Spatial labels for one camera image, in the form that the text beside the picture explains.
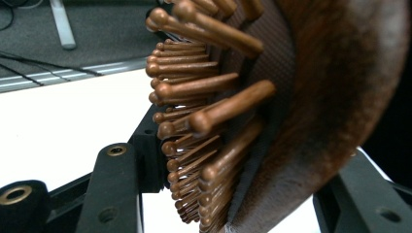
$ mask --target glossy brown wood surface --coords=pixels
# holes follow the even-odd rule
[[[408,47],[405,0],[275,2],[294,36],[292,106],[226,232],[268,232],[336,174],[388,105]]]

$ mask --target gray carpet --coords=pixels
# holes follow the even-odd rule
[[[15,10],[13,25],[0,31],[0,50],[59,65],[84,67],[147,56],[160,41],[145,26],[146,13],[156,6],[155,0],[98,3],[68,0],[64,4],[76,49],[61,47],[52,8],[49,0],[45,0],[35,9]],[[4,21],[5,11],[1,13],[0,19]],[[0,64],[23,74],[42,72],[1,58]],[[0,78],[13,75],[0,68]]]

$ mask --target gray floor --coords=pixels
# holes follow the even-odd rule
[[[14,24],[0,31],[0,50],[64,66],[84,67],[147,56],[160,40],[145,26],[154,1],[64,1],[77,43],[64,50],[48,0],[32,10],[15,10]],[[23,74],[39,68],[0,58]],[[0,78],[14,74],[0,68]]]

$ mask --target white surface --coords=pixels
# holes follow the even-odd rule
[[[104,147],[127,142],[151,106],[144,70],[0,94],[0,187],[40,180],[49,190],[89,173]],[[168,191],[144,194],[145,228],[198,232]],[[272,233],[319,232],[311,201]]]

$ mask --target wooden hairbrush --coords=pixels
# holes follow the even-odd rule
[[[406,1],[174,0],[146,20],[172,198],[200,232],[267,232],[332,178],[385,110]]]

